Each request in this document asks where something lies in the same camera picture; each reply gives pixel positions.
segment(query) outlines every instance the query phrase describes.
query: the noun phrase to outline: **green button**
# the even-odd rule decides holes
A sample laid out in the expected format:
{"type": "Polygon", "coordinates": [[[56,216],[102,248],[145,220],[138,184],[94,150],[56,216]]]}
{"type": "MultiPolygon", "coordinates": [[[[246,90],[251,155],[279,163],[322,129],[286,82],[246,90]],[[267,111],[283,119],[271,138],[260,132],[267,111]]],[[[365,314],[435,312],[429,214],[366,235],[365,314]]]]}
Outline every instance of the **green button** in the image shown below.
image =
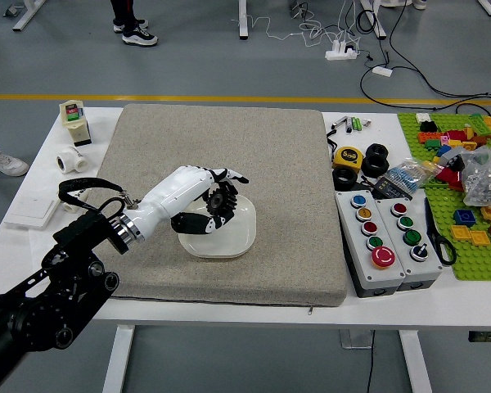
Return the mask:
{"type": "Polygon", "coordinates": [[[371,236],[367,239],[366,246],[369,250],[374,250],[377,247],[383,246],[384,242],[378,236],[371,236]]]}
{"type": "Polygon", "coordinates": [[[399,219],[397,224],[398,224],[400,229],[402,229],[403,231],[406,231],[413,226],[413,221],[409,217],[404,216],[404,217],[401,217],[399,219]]]}
{"type": "Polygon", "coordinates": [[[416,246],[418,243],[420,243],[420,240],[422,240],[421,234],[414,229],[409,229],[403,235],[403,242],[408,246],[416,246]]]}

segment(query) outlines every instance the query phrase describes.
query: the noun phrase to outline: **white sneaker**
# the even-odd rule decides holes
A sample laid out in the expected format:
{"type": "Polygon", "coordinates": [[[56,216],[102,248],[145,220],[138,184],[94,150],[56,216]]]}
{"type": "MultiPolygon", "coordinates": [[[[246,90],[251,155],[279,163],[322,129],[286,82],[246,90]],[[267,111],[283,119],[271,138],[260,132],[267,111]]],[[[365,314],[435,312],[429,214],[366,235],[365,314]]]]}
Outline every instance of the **white sneaker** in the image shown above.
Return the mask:
{"type": "MultiPolygon", "coordinates": [[[[137,19],[138,26],[140,29],[147,29],[149,22],[145,19],[137,19]]],[[[119,23],[116,19],[113,19],[113,30],[115,33],[120,34],[124,31],[124,24],[119,23]]]]}
{"type": "Polygon", "coordinates": [[[147,33],[140,27],[135,27],[133,31],[122,33],[124,43],[128,45],[138,45],[139,47],[152,47],[158,43],[158,38],[155,35],[147,33]]]}
{"type": "Polygon", "coordinates": [[[406,3],[408,6],[411,4],[412,0],[382,0],[381,6],[383,7],[403,7],[403,4],[406,3]]]}
{"type": "Polygon", "coordinates": [[[412,0],[412,5],[417,10],[425,10],[427,7],[427,0],[412,0]]]}
{"type": "Polygon", "coordinates": [[[22,176],[29,170],[29,165],[15,157],[3,154],[0,151],[0,172],[7,176],[22,176]]]}

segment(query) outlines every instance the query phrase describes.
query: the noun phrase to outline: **black pants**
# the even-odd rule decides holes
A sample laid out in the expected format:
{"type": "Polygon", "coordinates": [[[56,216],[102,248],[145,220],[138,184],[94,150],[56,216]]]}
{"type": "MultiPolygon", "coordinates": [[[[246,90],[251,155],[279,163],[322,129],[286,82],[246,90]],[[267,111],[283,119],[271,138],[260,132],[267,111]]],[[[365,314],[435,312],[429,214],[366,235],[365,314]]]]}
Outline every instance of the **black pants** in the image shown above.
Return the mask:
{"type": "Polygon", "coordinates": [[[133,0],[111,0],[111,5],[115,12],[116,24],[124,24],[124,30],[132,31],[137,21],[133,13],[133,0]]]}

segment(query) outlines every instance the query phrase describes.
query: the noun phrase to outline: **plastic bag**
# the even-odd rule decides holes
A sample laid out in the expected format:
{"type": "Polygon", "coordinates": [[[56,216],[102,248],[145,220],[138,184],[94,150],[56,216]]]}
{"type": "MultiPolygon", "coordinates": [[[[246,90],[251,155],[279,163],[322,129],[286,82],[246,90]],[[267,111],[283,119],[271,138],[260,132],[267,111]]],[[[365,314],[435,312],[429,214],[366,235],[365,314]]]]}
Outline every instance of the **plastic bag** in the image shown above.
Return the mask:
{"type": "Polygon", "coordinates": [[[491,149],[482,146],[462,155],[462,159],[466,166],[462,171],[464,203],[491,207],[491,149]]]}
{"type": "Polygon", "coordinates": [[[383,174],[383,177],[412,195],[441,170],[442,168],[432,162],[406,158],[402,164],[383,174]]]}

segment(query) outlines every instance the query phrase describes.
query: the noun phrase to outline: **gray floor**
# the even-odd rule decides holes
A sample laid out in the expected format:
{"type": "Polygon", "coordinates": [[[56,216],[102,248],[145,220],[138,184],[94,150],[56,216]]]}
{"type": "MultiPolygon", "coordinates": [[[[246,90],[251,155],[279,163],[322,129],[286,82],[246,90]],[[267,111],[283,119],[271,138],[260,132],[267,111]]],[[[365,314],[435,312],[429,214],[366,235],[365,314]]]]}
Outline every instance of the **gray floor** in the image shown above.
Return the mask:
{"type": "MultiPolygon", "coordinates": [[[[325,38],[310,48],[301,37],[269,38],[266,20],[250,29],[247,41],[239,40],[232,21],[236,3],[137,0],[137,15],[149,19],[150,32],[160,37],[158,47],[142,49],[123,45],[112,32],[106,0],[47,0],[21,33],[11,31],[16,20],[2,18],[11,2],[0,0],[0,94],[11,94],[0,99],[0,147],[31,162],[58,104],[71,98],[87,106],[131,102],[111,96],[161,95],[197,96],[173,103],[198,105],[404,111],[356,101],[363,97],[358,84],[367,69],[366,52],[356,61],[326,61],[331,45],[325,38]],[[201,102],[200,96],[243,98],[201,102]],[[288,99],[252,102],[250,97],[288,99]],[[312,99],[302,103],[298,97],[312,99]],[[321,103],[322,97],[343,100],[321,103]]],[[[249,0],[248,12],[270,16],[270,34],[283,37],[298,25],[286,4],[249,0]]],[[[337,23],[341,6],[340,1],[309,2],[322,25],[337,23]]],[[[388,33],[399,11],[381,11],[388,33]]],[[[382,44],[390,50],[389,40],[382,44]]],[[[491,18],[476,0],[430,2],[425,11],[408,7],[393,44],[437,88],[491,93],[491,18]]],[[[371,64],[382,62],[373,35],[362,37],[361,49],[371,52],[371,64]]],[[[390,59],[392,66],[406,65],[392,52],[390,59]]],[[[404,70],[391,79],[370,75],[366,86],[379,98],[439,98],[418,75],[404,70]]],[[[0,174],[0,222],[21,181],[0,174]]],[[[70,349],[28,356],[1,391],[100,391],[114,334],[114,327],[93,323],[70,349]]],[[[467,343],[465,332],[423,332],[421,343],[433,391],[491,392],[490,344],[467,343]]],[[[125,391],[364,391],[369,356],[343,351],[338,332],[330,330],[145,327],[135,337],[125,391]]],[[[397,332],[376,334],[375,356],[372,391],[410,391],[397,332]]]]}

